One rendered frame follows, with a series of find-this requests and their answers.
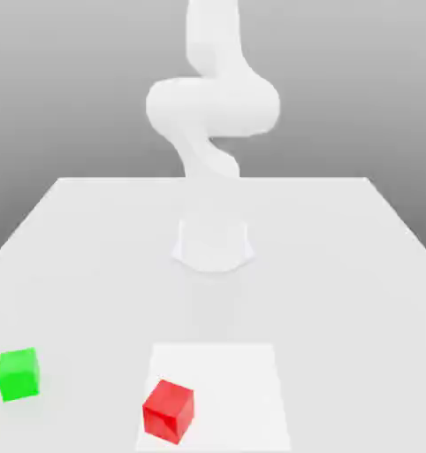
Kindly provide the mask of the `small red cube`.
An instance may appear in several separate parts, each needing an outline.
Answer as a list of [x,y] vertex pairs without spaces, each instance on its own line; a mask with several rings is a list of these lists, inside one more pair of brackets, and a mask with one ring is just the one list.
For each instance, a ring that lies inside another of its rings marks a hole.
[[194,419],[194,391],[159,380],[142,405],[144,432],[178,445]]

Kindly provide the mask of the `small green cube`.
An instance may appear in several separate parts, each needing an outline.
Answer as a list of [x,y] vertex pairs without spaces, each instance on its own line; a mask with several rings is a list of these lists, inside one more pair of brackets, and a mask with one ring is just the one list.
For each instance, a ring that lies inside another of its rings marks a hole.
[[0,394],[4,402],[40,393],[40,366],[35,348],[0,354]]

